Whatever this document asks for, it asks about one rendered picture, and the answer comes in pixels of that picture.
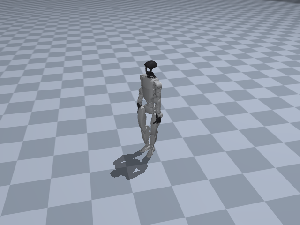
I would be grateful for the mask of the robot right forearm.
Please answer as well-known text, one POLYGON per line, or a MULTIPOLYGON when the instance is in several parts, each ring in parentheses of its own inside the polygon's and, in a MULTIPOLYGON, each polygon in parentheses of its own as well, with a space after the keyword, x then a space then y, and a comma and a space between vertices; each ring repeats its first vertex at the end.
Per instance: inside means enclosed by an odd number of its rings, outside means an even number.
POLYGON ((140 106, 141 106, 141 105, 142 105, 142 101, 143 101, 143 94, 141 94, 141 93, 139 92, 139 97, 138 97, 137 103, 139 103, 140 106))

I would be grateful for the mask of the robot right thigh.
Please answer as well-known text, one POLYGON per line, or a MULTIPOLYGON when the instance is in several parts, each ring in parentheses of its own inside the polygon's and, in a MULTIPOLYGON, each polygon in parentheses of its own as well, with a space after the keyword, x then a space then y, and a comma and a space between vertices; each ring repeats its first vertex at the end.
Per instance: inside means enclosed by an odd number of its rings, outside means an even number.
POLYGON ((144 106, 145 105, 142 105, 138 109, 138 123, 139 123, 141 130, 143 130, 143 132, 147 133, 147 132, 149 132, 150 127, 148 125, 146 125, 146 114, 145 114, 146 111, 145 111, 144 106))

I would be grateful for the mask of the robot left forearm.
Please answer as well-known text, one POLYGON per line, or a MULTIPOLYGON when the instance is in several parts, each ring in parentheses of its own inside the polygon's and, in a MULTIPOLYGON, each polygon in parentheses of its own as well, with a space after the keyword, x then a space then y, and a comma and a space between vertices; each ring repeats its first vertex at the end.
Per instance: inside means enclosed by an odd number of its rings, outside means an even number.
POLYGON ((155 113, 158 115, 158 118, 161 117, 161 100, 159 99, 157 101, 157 104, 155 104, 156 110, 155 113))

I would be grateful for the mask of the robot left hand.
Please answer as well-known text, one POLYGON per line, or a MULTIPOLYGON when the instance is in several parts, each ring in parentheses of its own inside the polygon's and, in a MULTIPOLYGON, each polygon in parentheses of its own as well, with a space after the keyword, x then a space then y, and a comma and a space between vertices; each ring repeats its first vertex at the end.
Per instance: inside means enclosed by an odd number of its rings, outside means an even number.
POLYGON ((157 124, 161 123, 161 117, 158 118, 157 114, 156 114, 156 121, 153 124, 155 124, 155 123, 157 123, 157 124))

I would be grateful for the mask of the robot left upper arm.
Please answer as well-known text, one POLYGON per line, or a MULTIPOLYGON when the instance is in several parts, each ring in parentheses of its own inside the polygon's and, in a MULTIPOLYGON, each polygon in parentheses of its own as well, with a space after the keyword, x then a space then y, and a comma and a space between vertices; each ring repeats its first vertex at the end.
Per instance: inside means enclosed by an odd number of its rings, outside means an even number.
POLYGON ((155 88, 155 94, 156 98, 154 98, 153 102, 157 104, 157 101, 161 100, 161 89, 162 89, 162 83, 158 80, 154 81, 154 88, 155 88))

